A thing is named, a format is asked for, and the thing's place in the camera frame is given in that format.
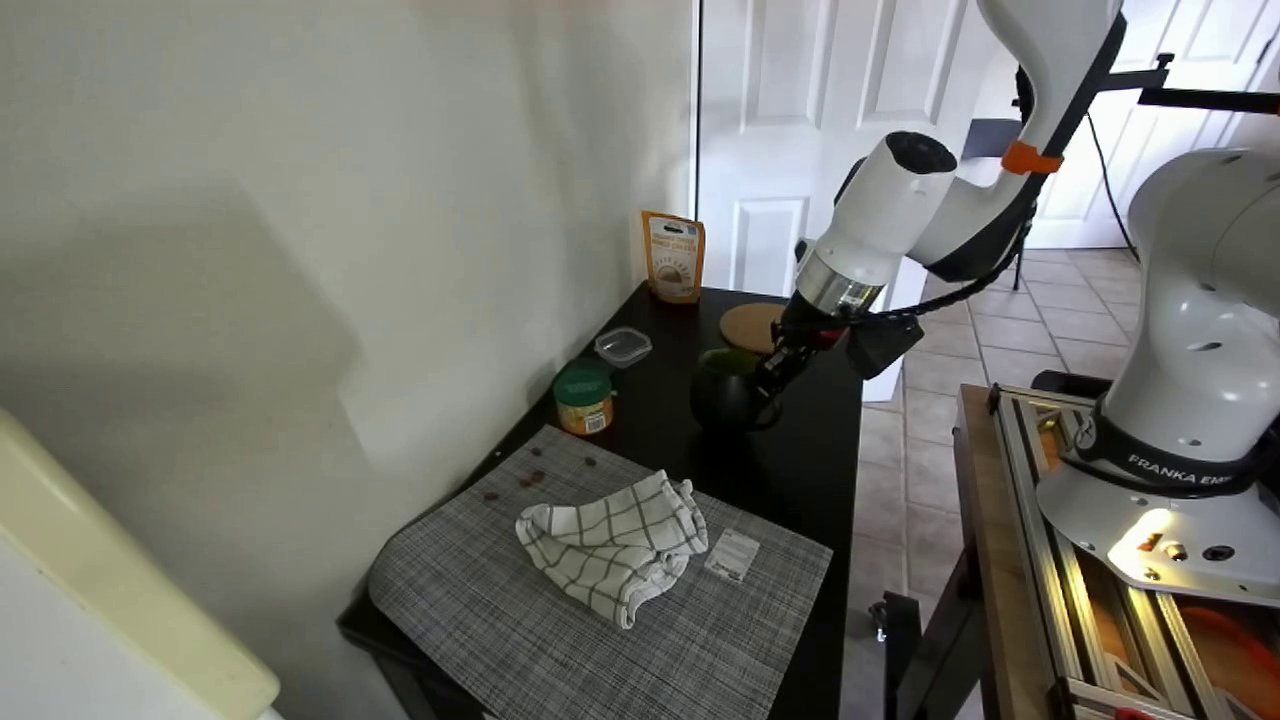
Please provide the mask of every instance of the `woven placemat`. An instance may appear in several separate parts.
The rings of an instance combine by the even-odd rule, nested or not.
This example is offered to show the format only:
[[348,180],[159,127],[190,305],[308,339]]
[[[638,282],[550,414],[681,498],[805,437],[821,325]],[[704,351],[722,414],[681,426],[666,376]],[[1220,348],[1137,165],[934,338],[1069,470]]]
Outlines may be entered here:
[[587,503],[649,470],[539,429],[457,502],[392,538],[373,606],[499,720],[550,717],[770,717],[831,554],[695,498],[712,545],[760,539],[746,583],[704,574],[621,634],[539,575],[511,526],[530,503]]

